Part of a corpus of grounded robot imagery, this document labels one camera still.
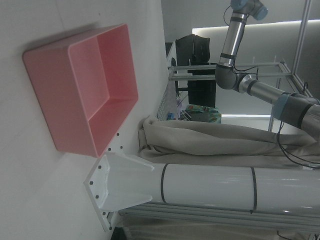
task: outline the white wall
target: white wall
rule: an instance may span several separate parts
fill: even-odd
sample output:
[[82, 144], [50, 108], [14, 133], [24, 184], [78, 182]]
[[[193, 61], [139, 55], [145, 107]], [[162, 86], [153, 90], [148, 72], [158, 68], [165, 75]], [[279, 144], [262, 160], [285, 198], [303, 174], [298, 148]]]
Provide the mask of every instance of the white wall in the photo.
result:
[[[263, 0], [269, 9], [265, 19], [259, 23], [276, 23], [298, 21], [302, 18], [304, 0]], [[161, 0], [163, 27], [166, 42], [172, 42], [188, 34], [193, 28], [225, 26], [223, 15], [230, 5], [229, 0]], [[228, 9], [225, 18], [228, 22], [232, 10]], [[310, 19], [315, 19], [320, 13], [318, 3], [313, 3]], [[247, 24], [256, 24], [250, 17]]]

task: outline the metal frame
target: metal frame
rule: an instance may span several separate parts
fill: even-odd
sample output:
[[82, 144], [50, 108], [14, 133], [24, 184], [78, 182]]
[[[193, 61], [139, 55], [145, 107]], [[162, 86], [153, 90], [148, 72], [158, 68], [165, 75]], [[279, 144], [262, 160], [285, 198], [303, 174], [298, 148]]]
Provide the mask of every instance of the metal frame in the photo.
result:
[[187, 207], [169, 204], [145, 203], [120, 211], [121, 215], [134, 215], [164, 220], [207, 222], [218, 225], [255, 227], [262, 229], [293, 230], [318, 233], [320, 219], [314, 216], [267, 214], [211, 208]]

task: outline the white table surface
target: white table surface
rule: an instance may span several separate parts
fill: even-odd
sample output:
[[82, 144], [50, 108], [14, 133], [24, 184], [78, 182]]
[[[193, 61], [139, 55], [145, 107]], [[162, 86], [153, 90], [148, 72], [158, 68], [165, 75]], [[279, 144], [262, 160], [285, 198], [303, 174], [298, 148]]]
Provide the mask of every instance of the white table surface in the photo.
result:
[[139, 101], [119, 130], [124, 152], [155, 116], [168, 82], [159, 0], [0, 1], [0, 239], [104, 240], [83, 181], [93, 157], [58, 152], [22, 53], [92, 28], [127, 23]]

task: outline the black chair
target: black chair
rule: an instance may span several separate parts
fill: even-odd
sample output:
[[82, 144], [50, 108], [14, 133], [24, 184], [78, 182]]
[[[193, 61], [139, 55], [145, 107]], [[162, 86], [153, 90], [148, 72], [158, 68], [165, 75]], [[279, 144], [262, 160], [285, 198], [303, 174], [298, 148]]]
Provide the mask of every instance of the black chair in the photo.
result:
[[[175, 41], [176, 60], [178, 66], [209, 65], [210, 59], [210, 38], [190, 34]], [[189, 70], [193, 75], [214, 75], [215, 69]], [[190, 104], [212, 107], [216, 105], [216, 81], [199, 80], [188, 81], [187, 86], [179, 88], [176, 82], [176, 92], [188, 91]]]

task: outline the blue joint cap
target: blue joint cap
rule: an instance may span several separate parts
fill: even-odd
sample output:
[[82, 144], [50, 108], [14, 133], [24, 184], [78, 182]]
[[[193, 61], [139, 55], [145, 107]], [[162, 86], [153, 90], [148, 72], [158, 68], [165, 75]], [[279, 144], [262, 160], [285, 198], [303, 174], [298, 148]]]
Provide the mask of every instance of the blue joint cap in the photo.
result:
[[265, 6], [262, 6], [253, 17], [254, 19], [260, 21], [264, 19], [267, 16], [267, 14], [268, 14], [268, 8], [266, 8]]
[[239, 10], [242, 9], [246, 4], [248, 0], [231, 0], [231, 7], [233, 10]]
[[282, 112], [284, 111], [284, 108], [287, 104], [289, 98], [289, 94], [282, 94], [278, 100], [275, 102], [273, 109], [272, 109], [272, 115], [276, 119], [280, 119]]

